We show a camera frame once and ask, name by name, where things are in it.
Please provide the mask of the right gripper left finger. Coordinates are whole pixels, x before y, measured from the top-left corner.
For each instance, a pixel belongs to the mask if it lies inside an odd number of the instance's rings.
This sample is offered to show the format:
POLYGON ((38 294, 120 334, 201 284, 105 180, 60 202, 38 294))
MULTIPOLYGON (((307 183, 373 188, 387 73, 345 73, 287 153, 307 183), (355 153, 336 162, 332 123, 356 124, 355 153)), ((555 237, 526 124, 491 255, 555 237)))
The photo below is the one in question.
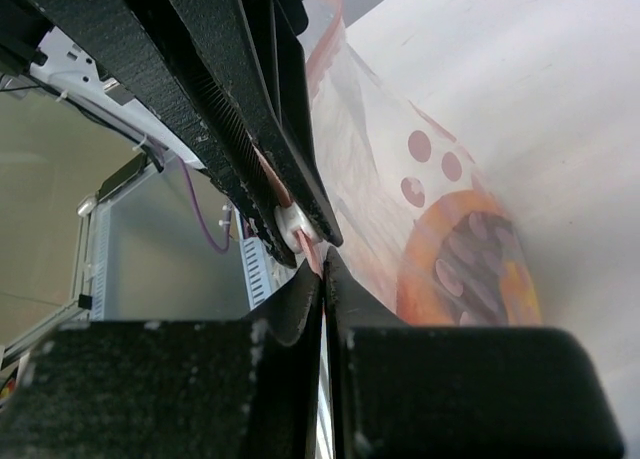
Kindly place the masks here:
POLYGON ((2 456, 312 457, 321 292, 302 266, 237 320, 58 327, 2 412, 2 456))

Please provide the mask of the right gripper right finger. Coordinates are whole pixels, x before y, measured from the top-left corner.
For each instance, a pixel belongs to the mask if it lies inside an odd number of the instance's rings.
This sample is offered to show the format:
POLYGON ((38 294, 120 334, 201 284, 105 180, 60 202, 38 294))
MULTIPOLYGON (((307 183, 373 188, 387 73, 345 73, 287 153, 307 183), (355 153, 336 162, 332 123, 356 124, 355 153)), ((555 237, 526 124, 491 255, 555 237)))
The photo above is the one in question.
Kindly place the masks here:
POLYGON ((324 264, 339 458, 620 458, 595 367, 544 327, 417 327, 324 264))

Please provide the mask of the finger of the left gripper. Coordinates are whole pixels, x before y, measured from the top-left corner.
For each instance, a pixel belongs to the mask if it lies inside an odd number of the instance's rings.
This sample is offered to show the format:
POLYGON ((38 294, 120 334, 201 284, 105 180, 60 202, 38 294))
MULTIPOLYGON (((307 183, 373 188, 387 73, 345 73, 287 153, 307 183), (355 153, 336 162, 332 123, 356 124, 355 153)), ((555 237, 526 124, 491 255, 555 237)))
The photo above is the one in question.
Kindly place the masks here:
POLYGON ((315 161, 303 0, 168 0, 204 76, 187 82, 249 203, 260 237, 283 241, 275 210, 297 204, 321 240, 342 243, 315 161))
POLYGON ((213 185, 277 262, 294 267, 276 204, 240 115, 215 84, 168 0, 26 0, 194 152, 213 185))

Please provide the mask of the red orange steak slice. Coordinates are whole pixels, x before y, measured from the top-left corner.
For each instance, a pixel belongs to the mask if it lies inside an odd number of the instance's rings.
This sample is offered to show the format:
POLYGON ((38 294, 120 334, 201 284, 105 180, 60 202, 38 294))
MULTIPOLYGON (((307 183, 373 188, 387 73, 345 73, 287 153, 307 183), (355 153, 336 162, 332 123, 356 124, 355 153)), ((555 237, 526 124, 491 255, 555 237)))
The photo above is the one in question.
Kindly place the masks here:
POLYGON ((414 222, 396 289, 396 315, 412 325, 541 323, 513 224, 477 191, 446 194, 414 222))

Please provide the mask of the clear pink zip top bag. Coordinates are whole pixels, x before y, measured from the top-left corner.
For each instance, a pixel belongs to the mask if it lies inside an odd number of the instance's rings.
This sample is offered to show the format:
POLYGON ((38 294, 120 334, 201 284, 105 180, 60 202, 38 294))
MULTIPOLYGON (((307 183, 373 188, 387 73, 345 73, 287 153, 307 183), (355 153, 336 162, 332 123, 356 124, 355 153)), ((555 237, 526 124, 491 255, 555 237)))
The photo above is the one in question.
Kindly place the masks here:
POLYGON ((396 315, 402 255, 432 204, 472 190, 490 195, 511 218, 457 139, 392 94, 351 48, 343 0, 304 0, 304 9, 315 161, 342 233, 339 253, 354 279, 396 315))

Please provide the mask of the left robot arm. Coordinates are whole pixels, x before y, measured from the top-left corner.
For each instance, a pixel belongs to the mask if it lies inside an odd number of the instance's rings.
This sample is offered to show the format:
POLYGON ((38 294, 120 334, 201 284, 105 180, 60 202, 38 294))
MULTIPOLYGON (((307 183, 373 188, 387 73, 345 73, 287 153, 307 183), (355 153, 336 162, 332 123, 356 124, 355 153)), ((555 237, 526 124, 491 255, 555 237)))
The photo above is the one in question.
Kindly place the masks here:
POLYGON ((1 68, 201 170, 281 264, 340 245, 317 170, 303 0, 1 0, 1 68))

